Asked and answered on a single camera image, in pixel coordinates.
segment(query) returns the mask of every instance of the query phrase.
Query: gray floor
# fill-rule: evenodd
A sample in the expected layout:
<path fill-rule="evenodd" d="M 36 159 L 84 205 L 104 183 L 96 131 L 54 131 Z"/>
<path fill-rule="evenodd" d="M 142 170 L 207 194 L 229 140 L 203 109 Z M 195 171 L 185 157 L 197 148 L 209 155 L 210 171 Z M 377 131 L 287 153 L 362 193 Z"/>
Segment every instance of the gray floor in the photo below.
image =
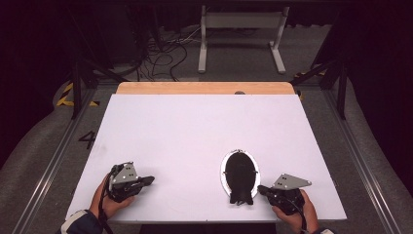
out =
<path fill-rule="evenodd" d="M 249 36 L 231 31 L 214 32 L 208 38 L 205 74 L 197 72 L 199 43 L 192 42 L 185 46 L 188 57 L 175 68 L 173 74 L 180 81 L 289 81 L 295 73 L 309 69 L 328 29 L 328 26 L 313 26 L 287 28 L 284 31 L 280 46 L 287 70 L 284 75 L 278 74 L 268 48 L 267 43 L 274 36 L 269 30 L 258 30 Z M 175 61 L 184 56 L 181 49 L 170 54 Z M 169 69 L 159 66 L 156 71 L 169 72 Z M 136 74 L 127 78 L 136 80 Z M 167 76 L 158 78 L 160 81 L 168 80 Z M 348 216 L 348 220 L 322 221 L 321 224 L 340 233 L 412 233 L 412 197 L 370 132 L 351 84 L 346 98 L 347 120 L 342 121 L 331 106 L 336 87 L 331 92 L 321 91 L 317 81 L 315 77 L 296 89 L 303 93 L 304 109 Z M 29 202 L 36 188 L 46 188 L 42 193 L 45 196 L 37 200 L 38 206 L 30 215 L 32 218 L 27 223 L 25 218 L 19 222 L 19 226 L 24 228 L 17 229 L 22 231 L 16 233 L 54 233 L 63 223 L 90 153 L 88 143 L 78 139 L 89 131 L 98 132 L 110 95 L 116 91 L 116 84 L 110 80 L 101 79 L 100 83 L 95 91 L 85 91 L 92 100 L 100 101 L 100 106 L 87 106 L 76 122 L 71 120 L 72 107 L 57 106 L 21 140 L 12 153 L 0 171 L 0 233 L 13 232 L 21 215 L 27 214 L 27 204 L 33 204 L 33 200 Z M 55 103 L 64 88 L 65 84 L 56 93 Z M 67 138 L 66 130 L 74 125 L 76 128 L 68 144 L 61 145 L 61 140 Z M 51 183 L 38 184 L 57 155 L 61 155 L 61 161 L 56 164 L 56 174 L 49 177 Z M 375 182 L 373 188 L 369 187 L 371 181 Z M 139 232 L 139 225 L 112 223 L 111 226 L 115 233 Z M 283 223 L 278 223 L 278 230 L 279 233 L 289 233 Z"/>

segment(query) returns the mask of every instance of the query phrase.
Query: white tabletop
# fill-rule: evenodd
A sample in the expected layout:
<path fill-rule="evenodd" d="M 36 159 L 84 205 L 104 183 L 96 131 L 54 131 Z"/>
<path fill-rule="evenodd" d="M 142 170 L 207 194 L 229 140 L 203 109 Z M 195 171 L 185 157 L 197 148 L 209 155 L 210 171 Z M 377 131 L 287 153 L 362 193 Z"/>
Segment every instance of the white tabletop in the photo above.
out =
<path fill-rule="evenodd" d="M 346 218 L 296 95 L 113 95 L 67 216 L 89 207 L 113 165 L 134 161 L 155 181 L 114 221 L 273 222 L 264 196 L 229 203 L 220 166 L 234 149 L 254 157 L 261 184 L 282 173 L 305 178 L 319 219 Z"/>

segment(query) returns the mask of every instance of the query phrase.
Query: gray carpet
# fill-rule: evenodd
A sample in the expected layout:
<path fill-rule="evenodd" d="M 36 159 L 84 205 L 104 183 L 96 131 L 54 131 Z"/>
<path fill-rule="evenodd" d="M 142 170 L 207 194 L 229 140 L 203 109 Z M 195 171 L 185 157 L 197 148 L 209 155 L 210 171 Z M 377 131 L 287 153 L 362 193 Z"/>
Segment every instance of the gray carpet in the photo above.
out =
<path fill-rule="evenodd" d="M 205 74 L 197 72 L 199 43 L 192 42 L 185 46 L 188 53 L 186 60 L 175 68 L 173 74 L 181 81 L 289 81 L 295 73 L 309 69 L 328 29 L 327 26 L 297 27 L 284 31 L 280 46 L 286 68 L 284 75 L 278 74 L 267 45 L 274 36 L 269 30 L 258 30 L 248 36 L 233 31 L 212 33 L 208 38 Z M 183 50 L 179 48 L 170 54 L 175 61 L 184 56 Z M 168 73 L 169 69 L 157 66 L 156 71 Z M 168 80 L 167 75 L 157 78 Z M 136 73 L 129 75 L 128 79 L 136 80 Z M 334 109 L 328 105 L 325 92 L 314 85 L 317 81 L 318 78 L 311 79 L 307 85 L 296 89 L 303 93 L 304 109 L 348 216 L 348 220 L 322 221 L 321 224 L 340 233 L 389 233 L 382 224 L 351 157 L 348 143 L 339 127 L 340 120 L 335 118 Z M 29 223 L 26 233 L 54 233 L 64 221 L 73 191 L 90 153 L 88 143 L 78 139 L 89 131 L 98 132 L 110 95 L 116 91 L 116 84 L 112 81 L 101 79 L 100 83 L 93 96 L 93 100 L 100 101 L 100 106 L 86 107 L 73 138 L 63 153 L 56 177 L 40 208 L 35 211 L 35 217 Z M 56 93 L 55 103 L 64 88 L 65 85 L 62 85 Z M 13 232 L 38 180 L 56 153 L 71 121 L 71 114 L 71 106 L 57 106 L 51 115 L 39 122 L 21 140 L 0 171 L 3 178 L 0 180 L 0 233 Z M 345 122 L 381 186 L 400 233 L 411 233 L 412 197 L 395 175 L 371 134 L 357 105 L 351 84 L 346 99 L 346 116 Z M 115 233 L 136 234 L 140 227 L 114 223 L 111 226 Z M 285 224 L 278 223 L 278 233 L 290 232 Z"/>

